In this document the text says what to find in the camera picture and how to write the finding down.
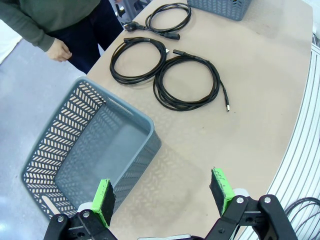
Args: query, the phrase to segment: basket pattern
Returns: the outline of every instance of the basket pattern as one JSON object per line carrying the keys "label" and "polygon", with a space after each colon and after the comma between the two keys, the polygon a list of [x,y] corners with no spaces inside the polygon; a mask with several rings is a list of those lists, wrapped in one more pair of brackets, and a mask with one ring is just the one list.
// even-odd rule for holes
{"label": "basket pattern", "polygon": [[252,0],[187,0],[191,7],[241,21]]}
{"label": "basket pattern", "polygon": [[77,212],[54,182],[54,178],[71,148],[90,120],[106,101],[87,82],[73,90],[49,124],[22,174],[22,181],[42,211],[54,215],[44,201],[47,197],[60,213],[71,216]]}
{"label": "basket pattern", "polygon": [[[99,134],[105,134],[107,138],[104,144],[105,146],[109,144],[109,136],[119,131],[123,124],[119,114],[125,115],[140,126],[150,128],[152,125],[153,132],[113,186],[116,195],[114,211],[129,194],[161,147],[161,140],[153,129],[152,121],[84,77],[74,84],[63,104],[57,109],[29,155],[21,174],[23,184],[49,218],[58,212],[72,216],[80,204],[92,201],[92,196],[87,191],[80,190],[83,189],[82,183],[71,180],[85,168],[76,161],[79,155],[84,159],[93,157],[94,151],[91,148],[97,144],[96,136]],[[80,139],[85,129],[90,130],[92,135]],[[78,150],[72,151],[75,144]],[[87,163],[86,167],[89,168],[91,162]],[[64,189],[68,190],[69,199],[64,195]]]}

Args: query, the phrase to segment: gray bin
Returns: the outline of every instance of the gray bin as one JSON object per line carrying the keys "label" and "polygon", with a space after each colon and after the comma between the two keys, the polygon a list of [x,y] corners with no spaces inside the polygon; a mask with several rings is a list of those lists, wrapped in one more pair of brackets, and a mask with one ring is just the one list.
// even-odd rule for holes
{"label": "gray bin", "polygon": [[252,0],[187,0],[191,7],[241,21]]}
{"label": "gray bin", "polygon": [[74,215],[109,178],[116,211],[160,147],[148,116],[82,77],[44,129],[21,178],[49,218]]}

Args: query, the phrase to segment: person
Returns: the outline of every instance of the person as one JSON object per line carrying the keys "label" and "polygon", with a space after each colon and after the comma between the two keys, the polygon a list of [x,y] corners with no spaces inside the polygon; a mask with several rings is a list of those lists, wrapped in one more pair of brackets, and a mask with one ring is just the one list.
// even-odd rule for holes
{"label": "person", "polygon": [[0,19],[49,58],[86,74],[100,57],[98,44],[106,50],[123,31],[108,0],[0,0]]}

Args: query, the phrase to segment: gray floor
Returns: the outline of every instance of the gray floor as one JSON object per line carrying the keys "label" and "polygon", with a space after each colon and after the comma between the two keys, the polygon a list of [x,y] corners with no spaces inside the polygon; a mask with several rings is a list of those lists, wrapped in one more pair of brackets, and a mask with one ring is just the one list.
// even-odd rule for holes
{"label": "gray floor", "polygon": [[51,114],[82,75],[25,40],[0,65],[0,239],[43,239],[48,220],[23,187],[21,170]]}

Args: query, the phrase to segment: green gripper pad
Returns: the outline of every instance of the green gripper pad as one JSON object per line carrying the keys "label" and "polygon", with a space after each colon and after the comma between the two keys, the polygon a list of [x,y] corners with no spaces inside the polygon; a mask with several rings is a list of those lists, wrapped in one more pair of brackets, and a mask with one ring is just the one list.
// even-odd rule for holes
{"label": "green gripper pad", "polygon": [[221,168],[213,168],[211,170],[210,189],[220,216],[222,216],[227,210],[230,201],[234,198],[235,193]]}
{"label": "green gripper pad", "polygon": [[106,228],[110,226],[115,202],[116,196],[110,180],[102,179],[95,193],[91,210],[100,217],[100,220]]}

